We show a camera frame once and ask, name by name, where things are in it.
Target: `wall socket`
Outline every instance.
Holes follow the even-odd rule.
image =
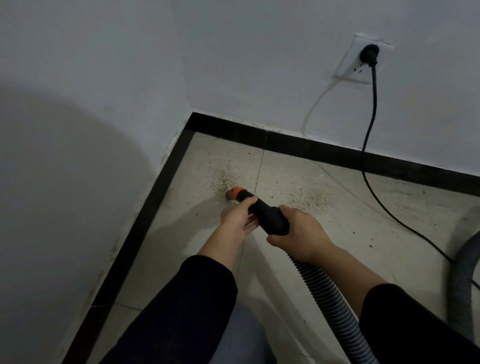
[[[390,59],[394,47],[380,40],[369,39],[364,35],[354,34],[352,44],[335,70],[334,77],[345,81],[371,84],[372,72],[370,67],[365,63],[362,64],[359,58],[362,49],[369,44],[376,44],[380,49],[376,66],[378,74]]]

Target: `power cord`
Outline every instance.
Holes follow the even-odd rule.
[[[454,260],[450,258],[442,249],[440,249],[433,241],[427,238],[425,235],[420,234],[415,229],[411,228],[410,226],[404,224],[399,219],[397,219],[388,209],[382,204],[382,202],[378,199],[377,195],[373,191],[372,187],[368,183],[367,176],[365,175],[365,166],[364,166],[364,157],[365,157],[365,148],[367,147],[368,138],[370,136],[370,132],[372,131],[373,122],[375,121],[375,116],[377,114],[377,72],[376,72],[376,64],[377,64],[377,56],[379,53],[379,48],[375,44],[367,45],[362,52],[360,53],[360,61],[366,63],[372,69],[372,88],[373,88],[373,111],[372,111],[372,119],[370,120],[370,124],[368,126],[367,134],[365,135],[365,140],[363,141],[363,147],[360,153],[360,170],[363,176],[363,180],[367,185],[370,193],[374,197],[374,199],[378,202],[380,207],[397,223],[402,225],[405,229],[410,230],[412,233],[420,236],[423,240],[425,240],[428,244],[430,244],[436,251],[438,251],[449,263],[453,264]],[[480,290],[480,285],[472,280],[472,284]]]

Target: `black plug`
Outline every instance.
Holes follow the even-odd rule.
[[[366,63],[370,67],[373,67],[377,64],[379,52],[380,49],[378,48],[378,45],[369,44],[360,52],[360,61]]]

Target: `vacuum handle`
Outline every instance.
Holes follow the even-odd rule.
[[[235,199],[242,202],[245,198],[252,196],[254,194],[242,190],[237,193]],[[268,235],[287,235],[289,233],[290,224],[278,207],[269,206],[259,198],[248,210],[258,218],[260,226]]]

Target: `floor tile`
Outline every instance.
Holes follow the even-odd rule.
[[[451,254],[480,229],[478,197],[368,177],[394,215]],[[313,214],[337,245],[445,318],[449,263],[381,210],[360,172],[265,151],[255,193],[271,205],[283,203]],[[273,346],[290,347],[319,361],[347,362],[300,275],[265,237],[257,229],[244,247],[239,299],[264,323]],[[477,317],[477,292],[473,297]]]
[[[117,302],[144,308],[196,254],[235,202],[225,191],[255,189],[261,149],[196,133],[135,258]]]
[[[114,304],[87,364],[99,363],[139,313],[140,310]]]

